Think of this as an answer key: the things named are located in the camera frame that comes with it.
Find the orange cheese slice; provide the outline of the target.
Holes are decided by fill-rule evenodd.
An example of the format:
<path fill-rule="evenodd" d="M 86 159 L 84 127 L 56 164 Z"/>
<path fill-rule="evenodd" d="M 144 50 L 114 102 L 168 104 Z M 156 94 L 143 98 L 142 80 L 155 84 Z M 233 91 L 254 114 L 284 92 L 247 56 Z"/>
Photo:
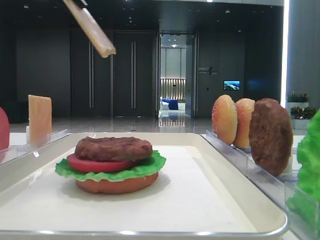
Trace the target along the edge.
<path fill-rule="evenodd" d="M 63 2 L 102 58 L 116 54 L 116 48 L 88 11 L 88 3 L 85 0 Z"/>
<path fill-rule="evenodd" d="M 50 97 L 28 95 L 29 143 L 40 147 L 52 133 L 52 100 Z"/>

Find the green lettuce leaf on burger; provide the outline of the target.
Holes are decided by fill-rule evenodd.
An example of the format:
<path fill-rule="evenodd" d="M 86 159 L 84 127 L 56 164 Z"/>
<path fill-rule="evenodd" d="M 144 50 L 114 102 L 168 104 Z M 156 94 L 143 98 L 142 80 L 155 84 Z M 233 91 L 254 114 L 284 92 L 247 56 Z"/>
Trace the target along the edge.
<path fill-rule="evenodd" d="M 127 179 L 141 178 L 151 176 L 158 173 L 165 165 L 166 158 L 163 157 L 158 150 L 154 150 L 151 157 L 141 160 L 141 162 L 130 169 L 122 170 L 119 172 L 80 172 L 73 169 L 67 163 L 67 159 L 63 158 L 55 166 L 55 172 L 62 177 L 75 179 L 80 182 L 86 180 L 93 180 L 94 182 L 100 182 L 101 180 L 107 180 L 110 182 L 122 182 Z"/>

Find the brown meat patty on burger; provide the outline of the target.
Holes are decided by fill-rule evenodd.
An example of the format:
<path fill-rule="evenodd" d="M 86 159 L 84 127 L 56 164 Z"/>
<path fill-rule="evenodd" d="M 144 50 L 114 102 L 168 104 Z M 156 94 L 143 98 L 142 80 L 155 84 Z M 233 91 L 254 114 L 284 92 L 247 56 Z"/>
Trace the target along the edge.
<path fill-rule="evenodd" d="M 74 153 L 82 160 L 127 162 L 151 157 L 153 147 L 149 141 L 135 137 L 87 136 L 77 143 Z"/>

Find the red tomato slice on burger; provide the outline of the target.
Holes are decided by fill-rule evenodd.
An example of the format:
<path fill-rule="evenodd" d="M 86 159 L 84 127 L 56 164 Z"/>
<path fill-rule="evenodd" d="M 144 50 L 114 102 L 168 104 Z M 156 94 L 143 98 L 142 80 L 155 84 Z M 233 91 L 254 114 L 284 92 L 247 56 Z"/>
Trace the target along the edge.
<path fill-rule="evenodd" d="M 139 164 L 139 161 L 93 161 L 79 159 L 74 153 L 68 155 L 66 159 L 71 168 L 83 173 L 114 173 L 131 169 Z"/>

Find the standing brown meat patty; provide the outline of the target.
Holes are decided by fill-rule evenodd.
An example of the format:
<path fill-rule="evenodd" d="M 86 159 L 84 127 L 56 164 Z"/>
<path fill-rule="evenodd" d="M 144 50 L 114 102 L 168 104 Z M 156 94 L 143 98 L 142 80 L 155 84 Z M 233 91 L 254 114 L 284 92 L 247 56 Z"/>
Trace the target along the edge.
<path fill-rule="evenodd" d="M 256 101 L 248 136 L 254 162 L 271 175 L 281 175 L 288 166 L 293 145 L 288 111 L 272 98 Z"/>

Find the standing red tomato slice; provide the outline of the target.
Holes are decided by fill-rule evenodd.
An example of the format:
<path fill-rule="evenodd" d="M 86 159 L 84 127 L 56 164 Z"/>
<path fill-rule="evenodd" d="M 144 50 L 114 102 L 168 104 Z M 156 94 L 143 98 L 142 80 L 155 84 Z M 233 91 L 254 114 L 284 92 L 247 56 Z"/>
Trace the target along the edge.
<path fill-rule="evenodd" d="M 10 145 L 10 123 L 5 111 L 0 107 L 0 150 Z"/>

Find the standing green lettuce leaf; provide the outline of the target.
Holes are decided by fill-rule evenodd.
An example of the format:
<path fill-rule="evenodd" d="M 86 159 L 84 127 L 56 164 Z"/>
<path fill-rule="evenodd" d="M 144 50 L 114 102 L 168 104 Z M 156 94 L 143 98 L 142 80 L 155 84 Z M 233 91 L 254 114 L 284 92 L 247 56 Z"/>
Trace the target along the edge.
<path fill-rule="evenodd" d="M 288 208 L 298 214 L 308 227 L 320 233 L 320 113 L 307 126 L 307 134 L 297 145 L 297 161 L 301 168 L 297 188 L 287 201 Z"/>

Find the dark double doors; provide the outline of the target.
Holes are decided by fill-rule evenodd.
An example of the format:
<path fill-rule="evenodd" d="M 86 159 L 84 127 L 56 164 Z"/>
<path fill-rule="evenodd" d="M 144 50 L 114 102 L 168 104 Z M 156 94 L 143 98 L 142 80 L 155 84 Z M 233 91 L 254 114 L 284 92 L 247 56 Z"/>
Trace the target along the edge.
<path fill-rule="evenodd" d="M 70 31 L 72 116 L 153 117 L 156 34 L 107 31 L 106 35 L 116 54 L 103 58 L 83 31 Z"/>

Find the sesame bun outer right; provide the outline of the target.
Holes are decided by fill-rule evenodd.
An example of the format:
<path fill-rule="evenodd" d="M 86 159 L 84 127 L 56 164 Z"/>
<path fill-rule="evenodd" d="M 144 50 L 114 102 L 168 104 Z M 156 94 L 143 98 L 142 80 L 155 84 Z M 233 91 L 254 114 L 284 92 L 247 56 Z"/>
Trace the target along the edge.
<path fill-rule="evenodd" d="M 211 111 L 212 129 L 224 143 L 231 145 L 237 133 L 238 116 L 235 102 L 227 95 L 221 95 Z"/>

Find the sesame bun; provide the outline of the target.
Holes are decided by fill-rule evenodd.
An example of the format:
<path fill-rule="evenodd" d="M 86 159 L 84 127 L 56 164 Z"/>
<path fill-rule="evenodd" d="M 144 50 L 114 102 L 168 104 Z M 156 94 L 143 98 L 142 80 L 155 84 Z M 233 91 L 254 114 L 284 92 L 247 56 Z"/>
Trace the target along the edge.
<path fill-rule="evenodd" d="M 235 102 L 227 95 L 221 95 L 211 111 L 212 129 L 224 143 L 231 145 L 237 133 L 238 116 Z"/>
<path fill-rule="evenodd" d="M 237 131 L 233 144 L 241 149 L 248 148 L 250 146 L 250 122 L 255 101 L 250 98 L 242 98 L 238 100 L 235 105 L 237 109 Z"/>

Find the cream rectangular metal tray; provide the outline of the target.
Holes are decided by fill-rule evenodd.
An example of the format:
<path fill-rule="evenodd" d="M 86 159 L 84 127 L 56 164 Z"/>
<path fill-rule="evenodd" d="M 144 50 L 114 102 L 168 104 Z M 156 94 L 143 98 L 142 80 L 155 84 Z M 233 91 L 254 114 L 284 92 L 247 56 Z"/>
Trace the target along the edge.
<path fill-rule="evenodd" d="M 0 167 L 3 240 L 279 240 L 286 213 L 204 137 L 134 133 L 166 158 L 140 191 L 84 192 L 55 173 L 85 133 L 74 133 Z"/>

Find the wall mounted screen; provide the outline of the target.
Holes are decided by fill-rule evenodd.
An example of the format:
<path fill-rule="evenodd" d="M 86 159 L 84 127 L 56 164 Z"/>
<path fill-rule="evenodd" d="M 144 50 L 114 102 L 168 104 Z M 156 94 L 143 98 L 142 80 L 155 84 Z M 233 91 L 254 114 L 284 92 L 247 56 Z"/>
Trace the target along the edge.
<path fill-rule="evenodd" d="M 239 80 L 225 80 L 223 82 L 223 89 L 225 91 L 239 91 L 240 81 Z"/>

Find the right long clear acrylic rail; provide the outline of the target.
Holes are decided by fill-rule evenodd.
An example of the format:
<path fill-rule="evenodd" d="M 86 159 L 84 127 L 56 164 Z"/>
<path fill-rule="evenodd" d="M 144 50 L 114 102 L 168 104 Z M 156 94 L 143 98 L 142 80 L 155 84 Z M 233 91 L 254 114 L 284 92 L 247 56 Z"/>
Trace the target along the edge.
<path fill-rule="evenodd" d="M 286 208 L 285 183 L 297 180 L 297 171 L 293 168 L 292 157 L 289 158 L 284 172 L 279 176 L 273 176 L 253 161 L 250 148 L 240 149 L 234 145 L 228 145 L 212 130 L 206 131 L 205 138 L 267 197 L 282 209 Z"/>

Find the long clear acrylic rail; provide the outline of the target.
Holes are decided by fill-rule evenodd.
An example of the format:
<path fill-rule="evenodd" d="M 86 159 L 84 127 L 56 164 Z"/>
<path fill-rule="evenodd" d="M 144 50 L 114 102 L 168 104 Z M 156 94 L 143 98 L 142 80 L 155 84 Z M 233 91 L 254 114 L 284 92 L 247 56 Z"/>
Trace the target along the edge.
<path fill-rule="evenodd" d="M 64 129 L 61 131 L 54 131 L 53 133 L 50 133 L 47 137 L 47 140 L 40 143 L 38 146 L 32 145 L 32 144 L 25 144 L 25 145 L 16 145 L 11 146 L 7 149 L 0 151 L 0 164 L 4 164 L 7 162 L 10 162 L 20 156 L 23 156 L 25 154 L 36 152 L 39 148 L 44 147 L 48 144 L 51 144 L 59 139 L 62 139 L 69 135 L 68 129 Z"/>
<path fill-rule="evenodd" d="M 292 157 L 289 158 L 284 172 L 279 176 L 273 176 L 253 161 L 250 148 L 240 149 L 234 145 L 228 145 L 212 130 L 206 131 L 205 138 L 267 197 L 282 209 L 286 208 L 285 183 L 297 180 L 297 171 L 293 168 Z"/>

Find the left long clear acrylic rail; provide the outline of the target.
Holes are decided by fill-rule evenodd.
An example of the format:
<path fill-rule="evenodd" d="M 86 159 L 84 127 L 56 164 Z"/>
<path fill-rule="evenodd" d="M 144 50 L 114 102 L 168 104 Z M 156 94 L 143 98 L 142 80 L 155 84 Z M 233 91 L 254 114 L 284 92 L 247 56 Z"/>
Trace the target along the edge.
<path fill-rule="evenodd" d="M 62 139 L 69 135 L 68 129 L 64 129 L 61 131 L 54 131 L 53 133 L 50 133 L 47 137 L 47 140 L 40 143 L 38 146 L 32 145 L 32 144 L 25 144 L 25 145 L 16 145 L 11 146 L 7 149 L 0 151 L 0 164 L 4 164 L 7 162 L 10 162 L 20 156 L 23 156 L 25 154 L 36 152 L 39 148 L 44 147 L 48 144 L 51 144 L 59 139 Z"/>

